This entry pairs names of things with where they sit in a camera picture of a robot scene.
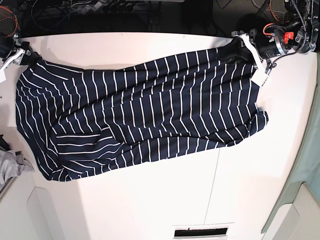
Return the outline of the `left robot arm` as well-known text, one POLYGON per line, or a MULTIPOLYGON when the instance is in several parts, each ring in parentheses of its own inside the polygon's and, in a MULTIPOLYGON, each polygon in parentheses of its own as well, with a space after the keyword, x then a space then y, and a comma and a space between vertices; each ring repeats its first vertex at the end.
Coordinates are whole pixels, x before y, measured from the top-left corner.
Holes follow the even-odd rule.
POLYGON ((318 0, 286 0, 283 20, 268 21, 271 1, 266 0, 256 13, 243 16, 231 33, 232 41, 218 48, 217 59, 233 64, 252 64, 267 75, 287 56, 307 54, 317 48, 320 31, 318 0))

